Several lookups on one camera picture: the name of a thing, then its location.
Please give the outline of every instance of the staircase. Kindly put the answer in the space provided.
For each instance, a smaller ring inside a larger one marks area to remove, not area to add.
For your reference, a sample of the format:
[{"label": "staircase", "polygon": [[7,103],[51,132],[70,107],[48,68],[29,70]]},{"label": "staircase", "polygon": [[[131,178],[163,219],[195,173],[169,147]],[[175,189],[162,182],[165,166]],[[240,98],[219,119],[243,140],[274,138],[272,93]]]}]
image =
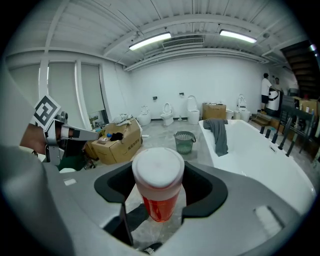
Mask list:
[{"label": "staircase", "polygon": [[306,40],[281,49],[287,59],[299,85],[299,96],[305,95],[309,99],[320,97],[320,71],[315,54],[317,50],[311,48]]}]

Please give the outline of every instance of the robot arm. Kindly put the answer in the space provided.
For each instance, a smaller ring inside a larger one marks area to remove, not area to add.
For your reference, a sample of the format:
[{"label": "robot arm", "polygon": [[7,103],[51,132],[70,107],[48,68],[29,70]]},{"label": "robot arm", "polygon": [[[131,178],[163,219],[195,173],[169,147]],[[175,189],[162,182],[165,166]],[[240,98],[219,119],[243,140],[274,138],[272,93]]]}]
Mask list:
[{"label": "robot arm", "polygon": [[[99,138],[95,131],[85,130],[68,124],[68,114],[64,111],[58,114],[60,106],[50,96],[44,96],[36,105],[34,119],[43,128],[46,141],[45,156],[47,162],[57,166],[64,156],[68,143],[71,141],[94,141]],[[61,127],[60,136],[56,127]]]}]

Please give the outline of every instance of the air vent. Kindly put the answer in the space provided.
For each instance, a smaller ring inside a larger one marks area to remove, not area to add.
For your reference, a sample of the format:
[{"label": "air vent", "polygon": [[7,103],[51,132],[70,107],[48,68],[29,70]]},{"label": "air vent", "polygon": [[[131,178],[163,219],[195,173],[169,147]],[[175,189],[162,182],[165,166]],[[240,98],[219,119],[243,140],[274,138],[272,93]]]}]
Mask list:
[{"label": "air vent", "polygon": [[176,40],[170,40],[162,43],[164,49],[180,47],[180,46],[194,46],[194,45],[202,45],[204,43],[204,39],[202,37],[190,37],[190,38],[182,38]]}]

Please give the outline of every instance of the window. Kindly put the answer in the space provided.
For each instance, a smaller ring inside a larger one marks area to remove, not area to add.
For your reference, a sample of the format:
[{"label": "window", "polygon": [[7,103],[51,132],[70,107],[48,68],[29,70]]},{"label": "window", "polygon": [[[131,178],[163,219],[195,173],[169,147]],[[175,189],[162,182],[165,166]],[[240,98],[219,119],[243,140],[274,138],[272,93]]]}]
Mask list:
[{"label": "window", "polygon": [[101,92],[99,66],[81,64],[81,80],[85,107],[92,128],[108,124]]},{"label": "window", "polygon": [[76,92],[75,63],[49,63],[49,95],[68,114],[68,124],[84,128]]},{"label": "window", "polygon": [[10,70],[22,95],[33,107],[39,100],[39,69],[40,64],[34,64]]}]

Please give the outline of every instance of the white shirt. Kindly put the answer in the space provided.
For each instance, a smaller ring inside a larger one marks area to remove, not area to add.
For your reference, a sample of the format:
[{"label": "white shirt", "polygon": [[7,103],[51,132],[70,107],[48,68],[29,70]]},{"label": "white shirt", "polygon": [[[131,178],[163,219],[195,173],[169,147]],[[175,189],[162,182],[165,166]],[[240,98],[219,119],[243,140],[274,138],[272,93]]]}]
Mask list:
[{"label": "white shirt", "polygon": [[266,79],[266,78],[262,79],[261,95],[269,96],[270,86],[272,86],[272,84],[269,82],[268,79]]}]

